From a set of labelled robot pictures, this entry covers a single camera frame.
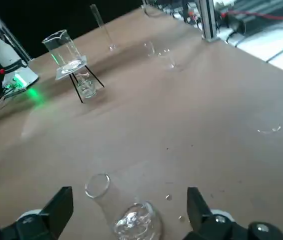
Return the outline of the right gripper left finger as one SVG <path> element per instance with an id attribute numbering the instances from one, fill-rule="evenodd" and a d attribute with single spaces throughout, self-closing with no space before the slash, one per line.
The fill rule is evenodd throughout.
<path id="1" fill-rule="evenodd" d="M 0 240 L 57 240 L 74 212 L 73 189 L 63 186 L 39 213 L 0 228 Z"/>

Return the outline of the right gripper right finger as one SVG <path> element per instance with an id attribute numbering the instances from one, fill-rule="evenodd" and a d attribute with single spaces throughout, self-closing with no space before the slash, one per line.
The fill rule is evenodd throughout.
<path id="1" fill-rule="evenodd" d="M 187 215 L 192 231 L 186 240 L 283 240 L 283 232 L 268 222 L 236 223 L 226 211 L 210 209 L 197 187 L 187 188 Z"/>

